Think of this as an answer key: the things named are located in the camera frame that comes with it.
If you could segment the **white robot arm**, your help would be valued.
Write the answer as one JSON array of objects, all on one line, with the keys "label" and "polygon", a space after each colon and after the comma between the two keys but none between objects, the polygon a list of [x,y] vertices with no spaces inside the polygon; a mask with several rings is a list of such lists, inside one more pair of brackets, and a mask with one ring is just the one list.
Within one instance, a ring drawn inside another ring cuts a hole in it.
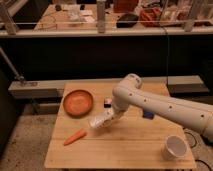
[{"label": "white robot arm", "polygon": [[137,106],[213,141],[213,105],[150,93],[141,86],[138,75],[124,77],[112,90],[115,108],[126,111],[130,105]]}]

